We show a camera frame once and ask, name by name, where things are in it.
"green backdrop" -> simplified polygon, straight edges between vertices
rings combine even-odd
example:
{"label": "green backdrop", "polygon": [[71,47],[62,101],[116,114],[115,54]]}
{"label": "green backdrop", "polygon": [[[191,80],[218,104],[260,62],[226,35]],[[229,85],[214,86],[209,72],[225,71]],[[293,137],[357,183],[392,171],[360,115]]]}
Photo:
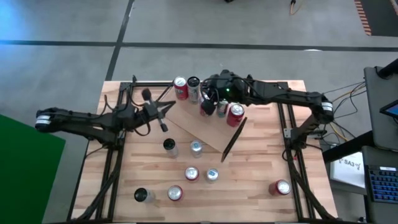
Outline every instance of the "green backdrop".
{"label": "green backdrop", "polygon": [[42,223],[65,140],[0,115],[0,223]]}

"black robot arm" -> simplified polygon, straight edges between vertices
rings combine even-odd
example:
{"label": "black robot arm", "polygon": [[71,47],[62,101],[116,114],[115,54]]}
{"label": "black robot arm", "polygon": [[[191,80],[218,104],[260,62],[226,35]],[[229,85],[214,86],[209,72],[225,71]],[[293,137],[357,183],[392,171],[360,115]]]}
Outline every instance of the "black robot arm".
{"label": "black robot arm", "polygon": [[164,114],[175,104],[175,101],[152,101],[150,91],[145,89],[142,95],[146,102],[142,109],[127,103],[121,105],[111,113],[91,114],[68,111],[59,108],[39,110],[36,114],[35,128],[43,133],[64,131],[86,137],[89,140],[96,139],[104,146],[116,144],[116,138],[123,131],[135,131],[138,127],[149,125],[149,122],[158,119],[163,131],[167,127],[162,121]]}
{"label": "black robot arm", "polygon": [[207,114],[214,112],[220,100],[246,106],[283,103],[310,108],[312,115],[300,127],[288,130],[295,147],[305,147],[309,134],[313,133],[320,124],[328,124],[334,120],[333,104],[321,93],[282,88],[277,83],[254,80],[251,75],[241,78],[228,70],[205,79],[201,93],[205,99],[202,107]]}

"red soda can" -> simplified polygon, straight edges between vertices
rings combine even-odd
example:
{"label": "red soda can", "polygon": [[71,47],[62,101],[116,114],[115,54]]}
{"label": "red soda can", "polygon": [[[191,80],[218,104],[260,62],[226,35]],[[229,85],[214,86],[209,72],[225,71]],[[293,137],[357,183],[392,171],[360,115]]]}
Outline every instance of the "red soda can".
{"label": "red soda can", "polygon": [[185,178],[191,183],[196,182],[199,179],[199,170],[194,166],[190,166],[185,170]]}
{"label": "red soda can", "polygon": [[228,116],[226,118],[226,123],[232,127],[239,126],[244,115],[244,109],[242,105],[234,104],[229,108]]}
{"label": "red soda can", "polygon": [[174,89],[177,99],[186,100],[188,98],[188,85],[184,77],[175,78]]}
{"label": "red soda can", "polygon": [[290,184],[286,180],[277,180],[268,186],[271,195],[287,195],[290,192]]}
{"label": "red soda can", "polygon": [[182,188],[178,185],[171,186],[167,191],[167,196],[169,196],[170,200],[178,202],[182,199]]}
{"label": "red soda can", "polygon": [[199,101],[199,109],[200,109],[200,115],[202,116],[209,116],[208,114],[206,114],[205,110],[202,107],[202,103],[204,102],[203,97],[200,97],[200,101]]}

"metal bracket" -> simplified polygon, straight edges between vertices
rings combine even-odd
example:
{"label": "metal bracket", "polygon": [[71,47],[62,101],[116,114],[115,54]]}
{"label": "metal bracket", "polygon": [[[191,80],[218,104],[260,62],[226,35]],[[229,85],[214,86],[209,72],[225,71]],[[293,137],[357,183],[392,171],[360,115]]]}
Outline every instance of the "metal bracket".
{"label": "metal bracket", "polygon": [[285,138],[291,138],[292,137],[292,129],[291,128],[284,128],[284,136]]}

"wooden tabletop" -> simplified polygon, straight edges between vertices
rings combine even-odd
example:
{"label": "wooden tabletop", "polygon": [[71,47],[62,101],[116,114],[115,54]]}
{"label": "wooden tabletop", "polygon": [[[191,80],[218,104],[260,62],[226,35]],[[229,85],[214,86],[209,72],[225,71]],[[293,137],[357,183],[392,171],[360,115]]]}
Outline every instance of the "wooden tabletop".
{"label": "wooden tabletop", "polygon": [[[294,90],[305,91],[301,80],[286,81]],[[98,113],[104,106],[104,95],[111,106],[116,104],[120,82],[105,82],[99,100]],[[142,102],[141,91],[136,88],[133,99]],[[165,88],[150,88],[152,97],[157,98]],[[289,116],[285,110],[287,123]],[[308,108],[294,106],[297,124],[300,125],[309,115]],[[292,193],[286,196],[271,196],[270,183],[285,179],[290,182],[287,163],[282,160],[284,150],[282,131],[276,104],[250,106],[246,109],[247,123],[233,146],[230,154],[220,162],[221,153],[209,145],[201,158],[194,158],[189,152],[189,144],[197,138],[168,119],[165,122],[169,131],[163,133],[157,121],[151,122],[151,132],[146,137],[128,133],[124,147],[118,197],[114,211],[115,222],[292,222],[297,221]],[[138,129],[146,133],[146,127]],[[166,138],[177,142],[179,155],[169,158],[162,143]],[[317,141],[308,143],[318,146]],[[101,147],[91,142],[88,153]],[[320,203],[334,216],[337,216],[333,196],[323,163],[322,152],[308,147],[303,150],[310,188]],[[90,155],[83,168],[78,194],[72,217],[81,215],[98,193],[103,175],[106,149]],[[219,179],[208,184],[201,175],[194,184],[185,180],[184,170],[196,166],[201,173],[209,168],[219,170]],[[184,190],[184,198],[173,202],[167,197],[167,189],[179,185]],[[153,190],[154,203],[145,204],[134,200],[134,192],[139,187]],[[300,191],[305,216],[305,197]]]}

